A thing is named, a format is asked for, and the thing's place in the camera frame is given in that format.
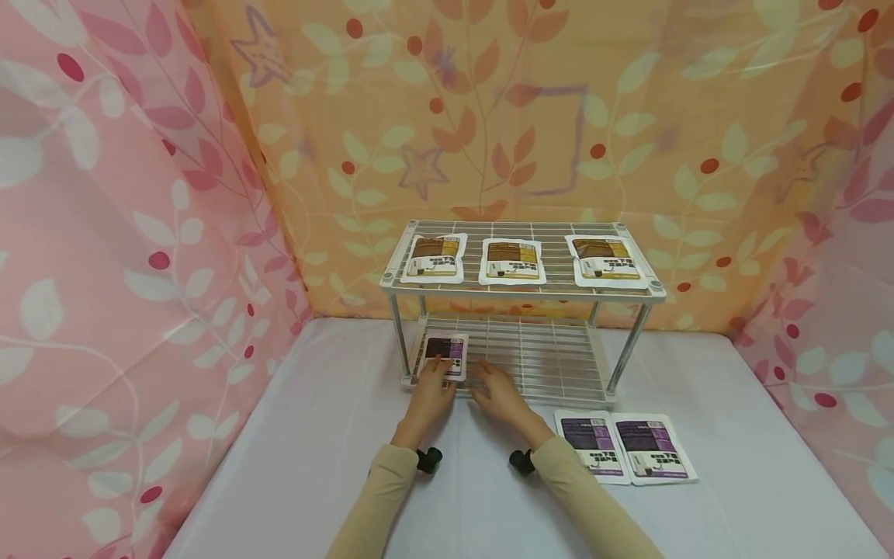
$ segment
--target wrist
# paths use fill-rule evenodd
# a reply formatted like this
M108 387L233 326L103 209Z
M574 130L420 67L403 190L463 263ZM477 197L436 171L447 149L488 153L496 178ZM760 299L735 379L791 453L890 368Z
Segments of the wrist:
M546 421L533 411L520 418L514 427L533 452L539 450L541 446L555 436L555 433L552 432Z
M422 444L422 437L426 434L425 426L412 418L404 418L394 429L392 446L400 446L415 451Z

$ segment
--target shelf rack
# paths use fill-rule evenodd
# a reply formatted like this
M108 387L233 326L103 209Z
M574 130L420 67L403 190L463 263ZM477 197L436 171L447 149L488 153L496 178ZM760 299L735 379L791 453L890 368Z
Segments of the shelf rack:
M468 242L462 259L465 281L462 284L403 284L403 268L409 259L414 235L435 237L467 233ZM645 273L643 289L578 287L574 282L574 259L565 235L618 235L623 237L631 257ZM492 237L528 239L542 243L542 259L547 283L543 285L481 285L482 243ZM407 223L382 274L380 286L388 298L392 320L403 358L401 384L412 390L416 370L423 359L422 342L429 332L457 331L469 335L468 360L488 359L515 377L519 391L528 400L589 409L610 409L617 402L616 390L637 338L643 330L652 306L664 302L666 291L645 260L627 227L622 223L521 223L418 221ZM399 295L419 298L420 317L413 344L408 347L398 309ZM588 320L517 317L504 315L429 313L426 297L475 297L513 300L590 301ZM599 305L603 302L639 305L633 329L611 369L599 330L595 327ZM468 394L472 379L459 386Z

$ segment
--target bottom shelf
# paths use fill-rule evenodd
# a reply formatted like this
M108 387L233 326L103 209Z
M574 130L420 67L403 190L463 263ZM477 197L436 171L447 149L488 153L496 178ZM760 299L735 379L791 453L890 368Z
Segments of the bottom shelf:
M510 373L528 401L610 409L606 394L611 370L598 331L583 320L537 317L433 314L419 319L416 340L407 349L412 375L401 380L412 390L423 359L423 340L431 332L461 332L469 337L468 364L487 359ZM460 383L468 395L471 377Z

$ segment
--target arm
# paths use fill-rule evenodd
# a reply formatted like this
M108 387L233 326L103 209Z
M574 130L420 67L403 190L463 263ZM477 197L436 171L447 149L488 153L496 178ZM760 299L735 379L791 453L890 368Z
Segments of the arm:
M527 422L534 426L522 431L525 439L534 442L531 462L568 511L593 557L661 559L663 555L652 540L583 467L568 441L554 435L539 415L531 414L535 417Z
M407 414L398 424L390 445L383 445L369 467L369 477L351 507L326 559L382 557L394 517L407 497L419 459L416 449L429 426L452 404L456 385L443 387L449 361L440 357L419 373L419 384Z
M418 457L409 448L383 445L326 559L381 557L394 517L416 477Z
M556 436L546 421L527 407L512 377L487 363L475 373L489 395L472 397L491 417L514 428L531 449L541 479L568 511L593 557L661 559L662 553L637 523L580 462L568 441Z

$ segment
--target floral curtain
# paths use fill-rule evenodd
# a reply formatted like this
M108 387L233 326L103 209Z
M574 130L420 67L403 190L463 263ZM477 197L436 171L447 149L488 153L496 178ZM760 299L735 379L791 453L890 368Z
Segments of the floral curtain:
M159 559L309 307L179 4L0 15L0 556Z
M799 216L736 345L894 555L892 113L869 113L842 180Z
M411 218L624 221L671 293L648 326L729 332L894 77L873 0L184 3L334 316L388 316Z

